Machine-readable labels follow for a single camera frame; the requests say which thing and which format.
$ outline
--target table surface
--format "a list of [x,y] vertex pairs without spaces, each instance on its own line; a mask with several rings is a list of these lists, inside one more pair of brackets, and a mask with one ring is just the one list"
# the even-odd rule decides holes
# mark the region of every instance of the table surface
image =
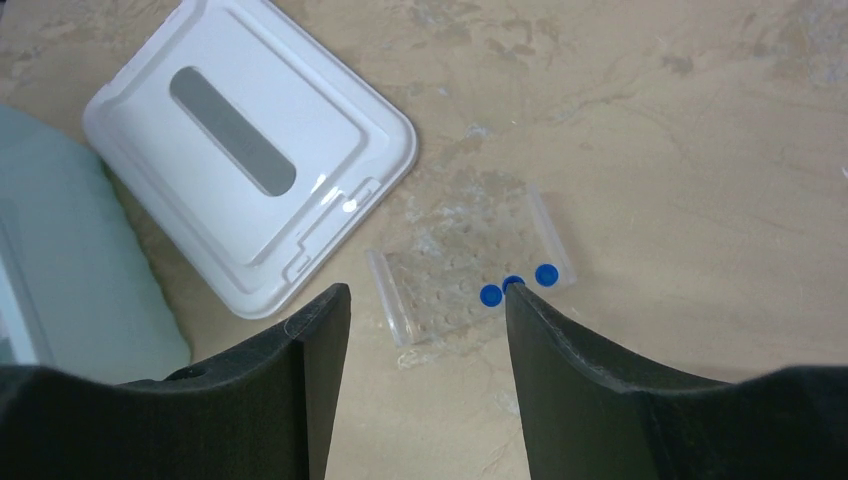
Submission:
[[[0,101],[84,141],[84,105],[176,3],[11,0]],[[628,348],[724,380],[848,362],[845,0],[279,4],[421,140],[292,306],[351,285],[329,479],[529,478],[502,332],[395,348],[363,253],[458,172],[539,186],[578,274],[554,303]],[[195,358],[289,313],[235,318],[118,188]]]

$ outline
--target plastic container lid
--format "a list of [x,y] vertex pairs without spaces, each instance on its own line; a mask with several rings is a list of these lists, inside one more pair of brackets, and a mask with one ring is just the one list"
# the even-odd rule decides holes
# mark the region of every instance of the plastic container lid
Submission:
[[86,135],[221,299],[274,313],[409,171],[397,109],[273,4],[185,0]]

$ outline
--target small blue disc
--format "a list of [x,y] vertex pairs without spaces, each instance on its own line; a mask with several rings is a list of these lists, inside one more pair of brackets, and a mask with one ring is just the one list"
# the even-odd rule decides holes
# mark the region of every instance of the small blue disc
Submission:
[[506,287],[509,286],[510,283],[520,283],[524,285],[524,279],[519,277],[518,275],[510,275],[504,279],[503,291],[506,292]]
[[553,287],[559,280],[559,270],[550,263],[543,263],[536,269],[536,281],[543,287]]
[[480,290],[480,301],[487,307],[497,307],[503,299],[503,293],[497,285],[486,285]]

